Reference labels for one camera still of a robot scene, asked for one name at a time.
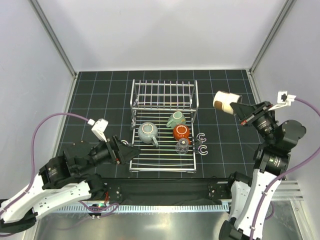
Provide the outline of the small clear shot glass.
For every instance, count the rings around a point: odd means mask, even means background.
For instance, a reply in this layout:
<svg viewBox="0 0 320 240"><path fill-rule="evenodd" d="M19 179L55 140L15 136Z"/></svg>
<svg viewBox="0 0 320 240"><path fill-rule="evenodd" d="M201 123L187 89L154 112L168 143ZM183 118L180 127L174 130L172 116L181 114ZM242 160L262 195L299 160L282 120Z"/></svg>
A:
<svg viewBox="0 0 320 240"><path fill-rule="evenodd" d="M189 151L189 141L186 138L179 139L175 150L179 155L187 154Z"/></svg>

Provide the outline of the cream brown ceramic cup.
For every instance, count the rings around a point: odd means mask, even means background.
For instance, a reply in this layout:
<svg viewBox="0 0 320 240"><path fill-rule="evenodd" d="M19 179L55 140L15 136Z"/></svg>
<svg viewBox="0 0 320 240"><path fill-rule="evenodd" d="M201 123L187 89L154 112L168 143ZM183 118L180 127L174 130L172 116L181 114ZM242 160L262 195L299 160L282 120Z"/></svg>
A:
<svg viewBox="0 0 320 240"><path fill-rule="evenodd" d="M234 115L234 110L231 107L231 103L241 103L242 96L225 91L218 91L213 98L213 107L224 113Z"/></svg>

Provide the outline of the clear glass mug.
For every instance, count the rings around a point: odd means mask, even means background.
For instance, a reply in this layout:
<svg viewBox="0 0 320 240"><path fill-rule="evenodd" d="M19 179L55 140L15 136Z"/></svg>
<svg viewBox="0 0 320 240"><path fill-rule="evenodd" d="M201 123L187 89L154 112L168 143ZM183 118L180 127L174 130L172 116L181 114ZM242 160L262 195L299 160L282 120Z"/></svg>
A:
<svg viewBox="0 0 320 240"><path fill-rule="evenodd" d="M155 148L159 147L158 128L152 122L144 122L139 126L138 137L145 144L152 144Z"/></svg>

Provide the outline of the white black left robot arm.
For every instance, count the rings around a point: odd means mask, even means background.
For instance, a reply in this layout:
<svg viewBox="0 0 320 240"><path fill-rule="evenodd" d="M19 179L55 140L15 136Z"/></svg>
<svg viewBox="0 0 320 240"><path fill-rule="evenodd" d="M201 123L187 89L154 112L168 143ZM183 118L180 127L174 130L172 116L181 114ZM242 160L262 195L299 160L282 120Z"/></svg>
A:
<svg viewBox="0 0 320 240"><path fill-rule="evenodd" d="M104 163L124 165L140 152L115 135L96 146L85 141L69 146L39 170L31 186L0 201L1 237L23 232L70 203L103 199L107 185L90 171Z"/></svg>

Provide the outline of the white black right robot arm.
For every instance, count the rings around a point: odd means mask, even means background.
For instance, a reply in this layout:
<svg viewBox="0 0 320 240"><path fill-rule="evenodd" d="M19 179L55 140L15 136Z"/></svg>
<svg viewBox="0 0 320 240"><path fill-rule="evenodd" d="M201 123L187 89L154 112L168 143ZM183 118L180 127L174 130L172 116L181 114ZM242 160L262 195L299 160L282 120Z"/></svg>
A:
<svg viewBox="0 0 320 240"><path fill-rule="evenodd" d="M241 125L253 126L264 142L254 153L252 177L239 172L229 176L225 192L231 198L231 209L218 238L260 240L273 195L288 169L290 152L307 130L293 119L278 124L268 101L253 105L231 102L229 106Z"/></svg>

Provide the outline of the orange brown ceramic mug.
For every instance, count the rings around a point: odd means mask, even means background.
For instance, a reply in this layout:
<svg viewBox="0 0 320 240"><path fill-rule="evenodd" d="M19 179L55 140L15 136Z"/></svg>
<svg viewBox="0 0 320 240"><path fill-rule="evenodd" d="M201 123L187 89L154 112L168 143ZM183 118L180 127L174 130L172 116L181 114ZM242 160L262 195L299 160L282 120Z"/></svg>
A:
<svg viewBox="0 0 320 240"><path fill-rule="evenodd" d="M176 141L179 141L180 139L186 139L188 144L191 144L191 141L189 139L190 137L190 129L188 126L184 124L178 124L173 129L173 137Z"/></svg>

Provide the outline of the mint green ceramic mug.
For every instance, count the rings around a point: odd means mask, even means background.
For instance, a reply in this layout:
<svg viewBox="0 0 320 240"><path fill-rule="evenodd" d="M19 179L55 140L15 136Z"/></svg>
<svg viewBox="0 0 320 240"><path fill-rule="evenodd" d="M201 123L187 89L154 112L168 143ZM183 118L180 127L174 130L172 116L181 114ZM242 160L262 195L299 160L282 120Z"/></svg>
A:
<svg viewBox="0 0 320 240"><path fill-rule="evenodd" d="M177 125L185 125L186 124L186 117L181 111L174 112L169 118L166 123L167 128L174 129Z"/></svg>

